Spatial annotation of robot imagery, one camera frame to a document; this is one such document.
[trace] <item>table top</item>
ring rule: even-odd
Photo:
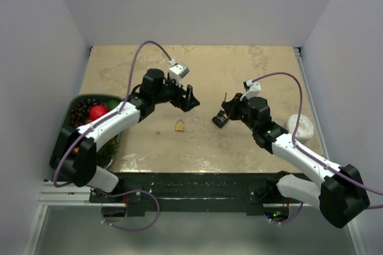
[[[129,68],[137,45],[96,45],[92,48],[80,90],[124,97]],[[145,120],[126,129],[110,170],[113,172],[298,172],[288,162],[258,147],[251,131],[241,122],[216,127],[211,119],[227,100],[243,92],[243,81],[249,78],[285,71],[295,75],[303,86],[292,47],[280,46],[208,46],[164,45],[177,61],[185,63],[190,73],[183,85],[191,84],[201,105],[184,113],[171,104],[156,106]],[[165,73],[169,62],[155,46],[145,46],[138,56],[133,84],[141,83],[148,68]],[[268,100],[273,120],[284,125],[296,114],[299,92],[289,77],[277,75],[260,81],[260,96]],[[303,112],[314,122],[306,91]],[[176,132],[176,121],[182,119],[184,132]],[[315,136],[306,146],[322,154]]]

